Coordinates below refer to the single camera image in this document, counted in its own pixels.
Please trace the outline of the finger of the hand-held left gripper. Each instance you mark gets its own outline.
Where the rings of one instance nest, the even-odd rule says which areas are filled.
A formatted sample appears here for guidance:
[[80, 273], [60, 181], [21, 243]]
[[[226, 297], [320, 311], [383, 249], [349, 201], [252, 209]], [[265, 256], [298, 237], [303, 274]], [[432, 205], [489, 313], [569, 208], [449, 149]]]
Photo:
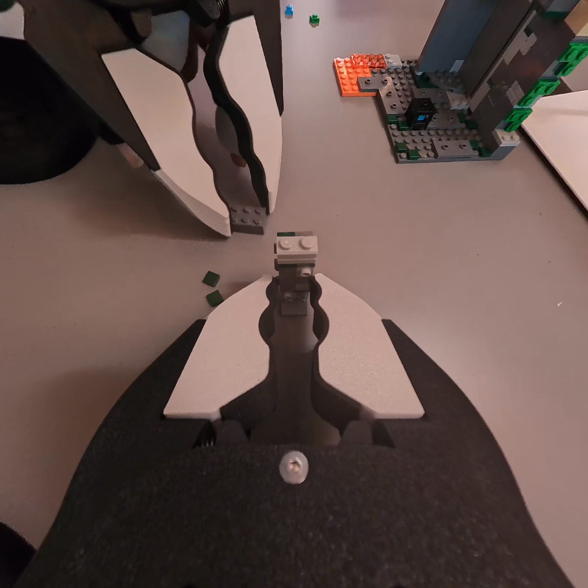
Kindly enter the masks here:
[[195, 109], [180, 74], [136, 48], [101, 58], [155, 157], [153, 174], [193, 216], [230, 237], [228, 206], [197, 146]]
[[230, 151], [249, 169], [261, 206], [275, 209], [282, 162], [282, 115], [254, 13], [218, 29], [206, 51], [203, 71], [212, 98], [224, 112]]

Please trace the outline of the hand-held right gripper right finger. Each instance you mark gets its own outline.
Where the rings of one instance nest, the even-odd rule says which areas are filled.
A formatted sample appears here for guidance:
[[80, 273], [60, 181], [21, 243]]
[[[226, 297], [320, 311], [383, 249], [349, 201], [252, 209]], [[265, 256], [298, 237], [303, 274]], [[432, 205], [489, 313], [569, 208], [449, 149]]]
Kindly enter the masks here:
[[326, 277], [312, 278], [312, 407], [343, 436], [350, 423], [416, 420], [424, 408], [383, 319]]

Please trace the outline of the black quilted elbow pad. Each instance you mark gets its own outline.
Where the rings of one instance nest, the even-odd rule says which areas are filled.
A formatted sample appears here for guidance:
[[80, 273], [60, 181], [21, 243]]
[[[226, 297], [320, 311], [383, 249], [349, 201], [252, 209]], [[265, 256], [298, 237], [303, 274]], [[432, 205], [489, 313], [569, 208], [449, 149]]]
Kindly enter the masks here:
[[1, 587], [13, 587], [35, 553], [26, 539], [1, 522]]
[[24, 40], [1, 38], [1, 184], [55, 178], [99, 136], [94, 114]]

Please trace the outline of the dark grey brick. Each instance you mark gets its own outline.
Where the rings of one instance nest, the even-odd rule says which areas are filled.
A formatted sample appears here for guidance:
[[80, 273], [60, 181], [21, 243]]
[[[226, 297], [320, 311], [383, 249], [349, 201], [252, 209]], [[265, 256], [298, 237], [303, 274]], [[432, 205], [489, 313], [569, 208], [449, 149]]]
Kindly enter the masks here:
[[261, 206], [229, 205], [232, 233], [263, 235], [267, 223], [266, 209]]

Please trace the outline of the grey brick pillar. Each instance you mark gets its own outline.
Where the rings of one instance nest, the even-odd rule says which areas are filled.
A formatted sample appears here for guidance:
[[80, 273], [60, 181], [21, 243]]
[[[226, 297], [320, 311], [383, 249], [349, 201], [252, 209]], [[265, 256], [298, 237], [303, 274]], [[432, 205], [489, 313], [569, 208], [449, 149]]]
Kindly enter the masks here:
[[274, 252], [281, 315], [306, 316], [318, 259], [318, 237], [312, 231], [278, 232]]

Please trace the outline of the grey baseplate brick building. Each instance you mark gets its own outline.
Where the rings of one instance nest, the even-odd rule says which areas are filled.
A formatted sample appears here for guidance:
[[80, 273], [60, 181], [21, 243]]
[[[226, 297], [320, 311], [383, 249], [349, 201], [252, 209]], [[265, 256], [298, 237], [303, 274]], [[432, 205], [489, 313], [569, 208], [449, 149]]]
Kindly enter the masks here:
[[587, 58], [587, 1], [445, 1], [417, 59], [334, 59], [344, 98], [372, 96], [398, 164], [502, 160], [535, 104]]

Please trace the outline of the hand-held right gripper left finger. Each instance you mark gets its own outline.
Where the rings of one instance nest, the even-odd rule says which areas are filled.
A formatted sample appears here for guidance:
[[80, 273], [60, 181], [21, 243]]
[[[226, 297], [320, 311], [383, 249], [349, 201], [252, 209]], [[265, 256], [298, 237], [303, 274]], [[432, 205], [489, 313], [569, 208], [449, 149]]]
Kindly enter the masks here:
[[277, 280], [263, 275], [214, 309], [164, 409], [170, 419], [234, 420], [250, 433], [276, 408]]

